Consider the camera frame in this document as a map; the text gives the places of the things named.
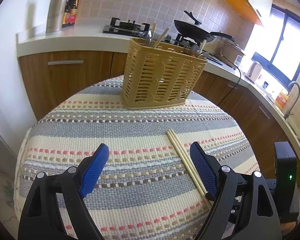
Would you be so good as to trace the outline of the clear spoon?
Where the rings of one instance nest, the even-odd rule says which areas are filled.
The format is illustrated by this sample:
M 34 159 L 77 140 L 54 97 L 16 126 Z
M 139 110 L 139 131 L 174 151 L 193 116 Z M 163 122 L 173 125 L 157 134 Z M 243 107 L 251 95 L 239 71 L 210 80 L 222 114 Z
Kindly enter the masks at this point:
M 195 58 L 207 58 L 210 57 L 210 53 L 208 51 L 201 51 L 200 53 L 198 53 L 197 55 L 194 56 Z
M 141 36 L 139 37 L 139 44 L 146 47 L 151 47 L 153 42 L 153 32 L 151 29 L 148 31 L 145 31 Z

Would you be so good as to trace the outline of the striped woven table mat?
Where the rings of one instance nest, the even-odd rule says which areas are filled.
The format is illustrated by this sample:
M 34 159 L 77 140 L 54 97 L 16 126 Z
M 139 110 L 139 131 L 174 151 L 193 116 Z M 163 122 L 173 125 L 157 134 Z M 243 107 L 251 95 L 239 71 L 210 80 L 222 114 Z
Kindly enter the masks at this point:
M 167 136 L 184 148 L 193 142 L 221 165 L 250 174 L 258 162 L 235 120 L 191 92 L 181 106 L 130 111 L 122 77 L 92 85 L 64 100 L 32 126 L 21 145 L 14 180 L 14 210 L 21 215 L 38 172 L 60 174 L 100 144 L 109 158 L 85 198 L 105 239 L 194 239 L 209 205 Z

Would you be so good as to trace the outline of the orange dish soap bottle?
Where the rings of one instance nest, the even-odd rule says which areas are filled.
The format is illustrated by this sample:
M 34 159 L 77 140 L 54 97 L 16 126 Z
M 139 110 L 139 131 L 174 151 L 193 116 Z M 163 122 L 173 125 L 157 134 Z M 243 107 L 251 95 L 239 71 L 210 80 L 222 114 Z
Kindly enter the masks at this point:
M 283 91 L 281 91 L 277 98 L 275 99 L 275 105 L 280 109 L 283 110 L 283 108 L 285 107 L 287 101 L 288 101 L 289 96 L 284 93 Z

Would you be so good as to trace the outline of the yellow plastic utensil basket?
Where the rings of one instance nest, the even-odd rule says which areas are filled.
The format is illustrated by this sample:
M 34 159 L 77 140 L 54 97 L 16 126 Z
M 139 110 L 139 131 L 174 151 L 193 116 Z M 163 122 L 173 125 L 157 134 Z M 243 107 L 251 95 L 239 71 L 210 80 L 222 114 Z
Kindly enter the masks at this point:
M 204 67 L 203 57 L 168 43 L 157 48 L 131 38 L 126 59 L 121 100 L 127 109 L 153 109 L 183 105 Z

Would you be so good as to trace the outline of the white electric kettle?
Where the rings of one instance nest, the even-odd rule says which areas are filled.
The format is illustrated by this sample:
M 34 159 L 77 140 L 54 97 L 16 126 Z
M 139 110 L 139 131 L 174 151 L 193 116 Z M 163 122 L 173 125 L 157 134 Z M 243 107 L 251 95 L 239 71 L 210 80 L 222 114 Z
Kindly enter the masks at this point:
M 248 69 L 247 73 L 245 73 L 245 77 L 249 79 L 251 82 L 255 83 L 259 78 L 263 67 L 258 61 L 254 61 L 250 68 Z

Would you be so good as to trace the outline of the beige rice cooker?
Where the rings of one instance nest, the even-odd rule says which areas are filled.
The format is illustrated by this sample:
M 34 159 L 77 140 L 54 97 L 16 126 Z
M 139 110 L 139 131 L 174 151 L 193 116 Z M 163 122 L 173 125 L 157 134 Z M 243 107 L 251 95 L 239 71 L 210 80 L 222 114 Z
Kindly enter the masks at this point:
M 238 68 L 245 55 L 235 42 L 224 37 L 218 37 L 219 47 L 216 50 L 215 57 L 227 64 L 231 68 Z

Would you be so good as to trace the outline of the black wok with lid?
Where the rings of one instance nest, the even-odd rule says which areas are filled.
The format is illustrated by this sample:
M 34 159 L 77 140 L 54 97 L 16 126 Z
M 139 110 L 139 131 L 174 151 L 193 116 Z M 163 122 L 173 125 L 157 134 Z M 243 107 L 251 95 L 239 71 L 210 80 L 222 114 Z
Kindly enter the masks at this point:
M 204 40 L 206 42 L 211 42 L 215 39 L 215 37 L 226 38 L 232 42 L 235 42 L 236 39 L 228 34 L 221 32 L 208 32 L 201 28 L 202 22 L 196 19 L 192 12 L 184 11 L 187 16 L 189 16 L 194 23 L 189 23 L 181 20 L 174 20 L 174 26 L 180 35 L 183 38 L 190 38 L 194 40 L 196 43 L 202 43 Z

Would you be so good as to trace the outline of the wooden chopstick pair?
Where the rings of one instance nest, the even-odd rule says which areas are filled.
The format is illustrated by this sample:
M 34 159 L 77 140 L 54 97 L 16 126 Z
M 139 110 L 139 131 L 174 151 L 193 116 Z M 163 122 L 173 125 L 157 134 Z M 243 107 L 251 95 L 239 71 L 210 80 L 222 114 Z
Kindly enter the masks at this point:
M 157 39 L 157 35 L 155 33 L 156 26 L 157 25 L 155 23 L 152 24 L 152 27 L 151 27 L 151 41 L 155 41 Z
M 165 37 L 165 35 L 167 34 L 167 32 L 169 31 L 169 28 L 166 28 L 162 34 L 158 37 L 158 39 L 156 40 L 156 42 L 153 44 L 153 48 L 157 48 L 159 43 L 162 41 L 162 39 Z

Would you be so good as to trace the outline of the black gas stove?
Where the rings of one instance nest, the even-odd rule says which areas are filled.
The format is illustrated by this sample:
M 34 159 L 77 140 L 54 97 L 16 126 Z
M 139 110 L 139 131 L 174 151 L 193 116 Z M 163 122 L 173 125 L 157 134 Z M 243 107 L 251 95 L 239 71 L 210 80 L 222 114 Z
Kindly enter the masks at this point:
M 122 21 L 117 17 L 112 17 L 109 24 L 105 25 L 103 28 L 104 34 L 113 34 L 113 35 L 121 35 L 121 36 L 129 36 L 133 38 L 137 38 L 139 42 L 139 37 L 145 31 L 151 29 L 152 25 L 148 23 L 138 24 L 135 21 Z

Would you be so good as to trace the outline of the dark soy sauce bottle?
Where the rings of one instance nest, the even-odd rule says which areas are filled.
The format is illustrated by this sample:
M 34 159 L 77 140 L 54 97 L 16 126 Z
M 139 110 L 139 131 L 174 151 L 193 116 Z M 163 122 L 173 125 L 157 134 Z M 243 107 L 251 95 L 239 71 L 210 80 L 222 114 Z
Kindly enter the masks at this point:
M 75 25 L 78 4 L 79 0 L 67 0 L 62 20 L 63 28 Z

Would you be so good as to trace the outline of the steel thermos canister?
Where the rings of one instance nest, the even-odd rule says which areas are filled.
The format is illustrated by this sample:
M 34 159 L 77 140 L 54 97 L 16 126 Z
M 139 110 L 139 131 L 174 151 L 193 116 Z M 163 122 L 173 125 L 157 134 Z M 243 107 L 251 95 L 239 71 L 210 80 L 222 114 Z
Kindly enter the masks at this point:
M 46 22 L 46 34 L 62 30 L 62 20 L 67 0 L 51 0 Z

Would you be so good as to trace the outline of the kitchen window frame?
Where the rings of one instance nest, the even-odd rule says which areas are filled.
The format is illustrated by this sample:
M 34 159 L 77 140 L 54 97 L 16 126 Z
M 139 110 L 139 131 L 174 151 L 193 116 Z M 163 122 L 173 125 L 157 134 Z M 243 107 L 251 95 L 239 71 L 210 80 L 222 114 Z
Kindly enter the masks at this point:
M 277 5 L 267 21 L 257 27 L 258 44 L 251 59 L 286 90 L 300 74 L 300 16 Z

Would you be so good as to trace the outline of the orange wall cabinet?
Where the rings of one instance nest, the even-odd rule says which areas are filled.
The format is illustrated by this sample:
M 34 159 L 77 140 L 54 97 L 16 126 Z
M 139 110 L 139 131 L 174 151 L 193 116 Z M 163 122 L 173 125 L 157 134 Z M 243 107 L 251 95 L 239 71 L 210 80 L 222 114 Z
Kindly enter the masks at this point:
M 246 21 L 263 26 L 270 16 L 273 0 L 225 0 Z

